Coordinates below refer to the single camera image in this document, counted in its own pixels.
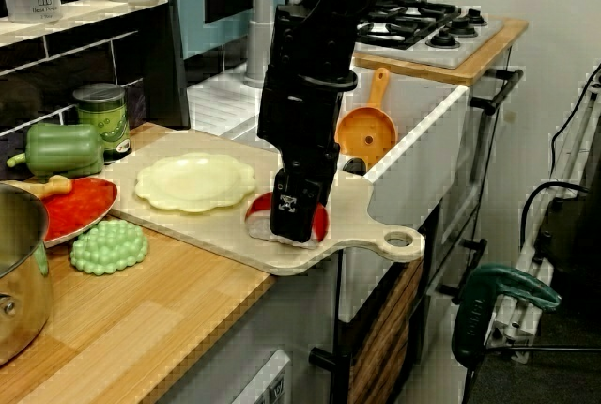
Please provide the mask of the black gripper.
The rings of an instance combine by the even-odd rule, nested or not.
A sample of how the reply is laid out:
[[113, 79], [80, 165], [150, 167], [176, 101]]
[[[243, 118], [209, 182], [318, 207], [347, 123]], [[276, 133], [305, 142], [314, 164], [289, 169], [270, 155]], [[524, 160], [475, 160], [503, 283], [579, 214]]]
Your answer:
[[258, 136], [280, 153], [273, 180], [270, 230], [307, 242], [321, 189], [332, 186], [340, 148], [334, 129], [347, 78], [319, 79], [287, 72], [265, 76]]

